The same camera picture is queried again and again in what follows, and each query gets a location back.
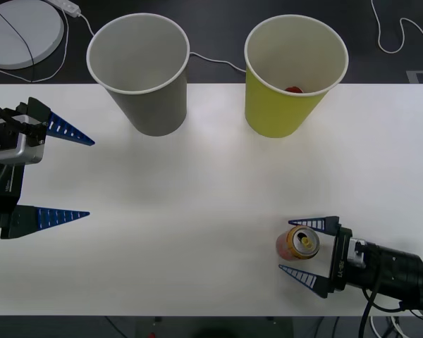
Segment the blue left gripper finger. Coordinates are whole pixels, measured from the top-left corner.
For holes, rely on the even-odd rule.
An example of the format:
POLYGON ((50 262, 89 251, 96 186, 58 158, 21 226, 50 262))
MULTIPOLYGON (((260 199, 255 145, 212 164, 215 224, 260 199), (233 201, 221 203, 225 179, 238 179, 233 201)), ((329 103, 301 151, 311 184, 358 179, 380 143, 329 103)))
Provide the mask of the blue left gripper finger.
POLYGON ((12 213, 0 213, 0 239, 17 239, 89 215, 88 211, 16 206, 12 213))
POLYGON ((55 114, 41 101, 30 97, 27 102, 27 114, 38 123, 43 124, 46 135, 70 142, 92 146, 95 142, 79 129, 55 114))

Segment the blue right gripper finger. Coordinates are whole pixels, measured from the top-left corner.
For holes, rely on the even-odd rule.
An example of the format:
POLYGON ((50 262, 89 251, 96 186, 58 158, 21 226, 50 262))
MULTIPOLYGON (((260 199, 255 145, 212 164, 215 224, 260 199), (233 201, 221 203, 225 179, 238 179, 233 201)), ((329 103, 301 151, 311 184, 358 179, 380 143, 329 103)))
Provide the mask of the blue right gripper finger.
POLYGON ((306 226, 313 229, 315 232, 321 232, 330 236, 336 236, 340 229, 338 216, 289 220, 288 224, 294 226, 306 226))
POLYGON ((278 267, 287 275, 308 288, 317 296, 326 299, 331 293, 331 279, 321 275, 315 275, 304 270, 298 270, 286 265, 279 264, 278 267))

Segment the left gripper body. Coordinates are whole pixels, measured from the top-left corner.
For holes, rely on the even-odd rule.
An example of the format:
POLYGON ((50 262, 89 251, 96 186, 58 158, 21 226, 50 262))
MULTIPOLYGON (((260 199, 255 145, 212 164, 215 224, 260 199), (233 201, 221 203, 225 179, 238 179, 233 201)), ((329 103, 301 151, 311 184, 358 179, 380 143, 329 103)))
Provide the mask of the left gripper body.
POLYGON ((23 165, 0 164, 0 227, 2 220, 8 220, 18 204, 24 169, 23 165))

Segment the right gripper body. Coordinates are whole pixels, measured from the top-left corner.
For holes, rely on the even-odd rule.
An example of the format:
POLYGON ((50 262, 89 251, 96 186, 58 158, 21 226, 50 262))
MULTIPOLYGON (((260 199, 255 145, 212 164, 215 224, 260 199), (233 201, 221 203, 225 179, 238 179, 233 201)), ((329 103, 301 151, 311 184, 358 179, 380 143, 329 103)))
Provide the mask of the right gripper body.
POLYGON ((326 227, 329 235, 334 236, 328 293, 343 291, 347 283, 348 249, 353 233, 341 225, 326 227))

